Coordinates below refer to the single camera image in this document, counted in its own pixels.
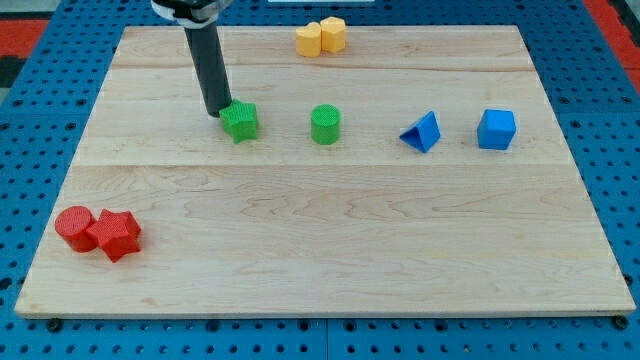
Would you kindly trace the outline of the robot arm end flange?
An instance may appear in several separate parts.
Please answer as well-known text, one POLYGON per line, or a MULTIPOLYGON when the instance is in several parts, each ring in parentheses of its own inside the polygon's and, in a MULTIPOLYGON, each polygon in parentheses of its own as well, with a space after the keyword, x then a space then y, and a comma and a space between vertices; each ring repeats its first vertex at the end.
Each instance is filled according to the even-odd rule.
POLYGON ((233 0, 151 0, 160 17, 189 29, 200 29, 217 21, 233 0))

